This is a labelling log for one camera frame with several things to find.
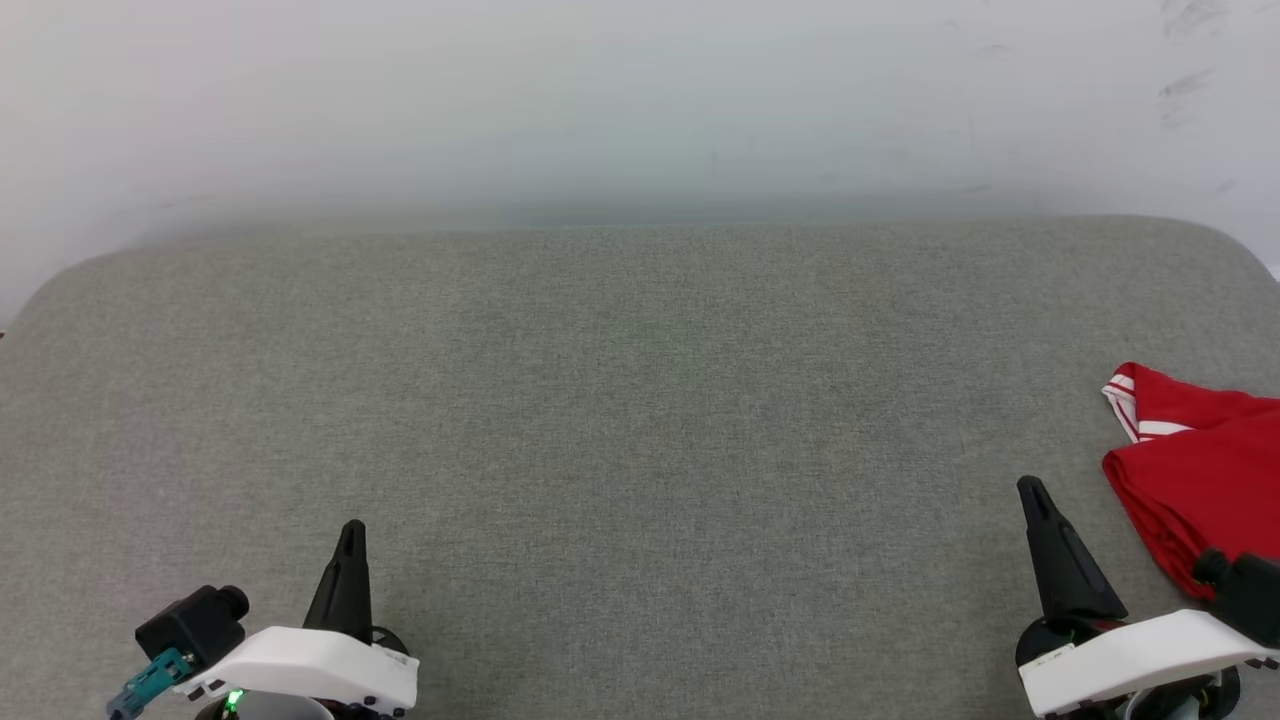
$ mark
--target teal connector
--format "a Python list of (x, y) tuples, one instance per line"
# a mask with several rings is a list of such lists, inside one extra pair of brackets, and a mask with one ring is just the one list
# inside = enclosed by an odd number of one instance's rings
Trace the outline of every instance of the teal connector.
[(161, 652), (145, 670), (124, 683), (120, 694), (106, 703), (108, 720), (134, 720), (160, 693), (192, 675), (191, 664), (178, 648)]

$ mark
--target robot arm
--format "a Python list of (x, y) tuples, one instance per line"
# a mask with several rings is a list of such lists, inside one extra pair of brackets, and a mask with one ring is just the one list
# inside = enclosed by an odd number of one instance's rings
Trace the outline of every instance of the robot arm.
[[(1128, 611), (1043, 483), (1027, 477), (1018, 489), (1044, 612), (1016, 651), (1037, 716), (1166, 720), (1187, 701), (1198, 708), (1194, 696), (1225, 669), (1280, 667), (1280, 568), (1251, 555), (1233, 565), (1210, 551), (1197, 566), (1197, 579), (1216, 589), (1210, 612), (1125, 624)], [(1234, 698), (1216, 716), (1231, 707)]]
[(152, 662), (108, 703), (108, 717), (133, 720), (170, 688), (214, 700), (201, 719), (402, 717), (417, 701), (419, 661), (372, 624), (370, 605), (365, 525), (352, 520), (302, 628), (271, 626), (246, 639), (244, 593), (204, 587), (137, 629)]

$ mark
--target gray fabric surface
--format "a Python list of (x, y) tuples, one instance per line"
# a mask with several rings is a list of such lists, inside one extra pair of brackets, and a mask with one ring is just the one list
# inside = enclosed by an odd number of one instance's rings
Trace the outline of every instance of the gray fabric surface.
[[(1134, 218), (93, 260), (0, 340), (0, 706), (99, 716), (204, 583), (297, 625), (358, 516), (417, 717), (1029, 717), (1016, 478), (1134, 618), (1184, 606), (1098, 388), (1280, 395), (1277, 311), (1229, 238)], [(1277, 700), (1245, 673), (1239, 717)]]

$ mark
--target white wall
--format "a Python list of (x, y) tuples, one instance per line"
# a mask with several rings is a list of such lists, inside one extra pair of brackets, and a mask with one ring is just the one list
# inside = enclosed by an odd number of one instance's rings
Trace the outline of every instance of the white wall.
[(0, 327), (361, 222), (1146, 213), (1280, 264), (1277, 68), (1275, 0), (0, 0)]

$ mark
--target red cloth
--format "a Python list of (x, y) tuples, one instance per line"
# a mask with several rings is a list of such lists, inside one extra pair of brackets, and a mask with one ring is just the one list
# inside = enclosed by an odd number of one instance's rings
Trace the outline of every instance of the red cloth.
[(1188, 593), (1216, 547), (1280, 557), (1280, 398), (1215, 391), (1125, 363), (1102, 388), (1133, 445), (1102, 469), (1156, 562)]

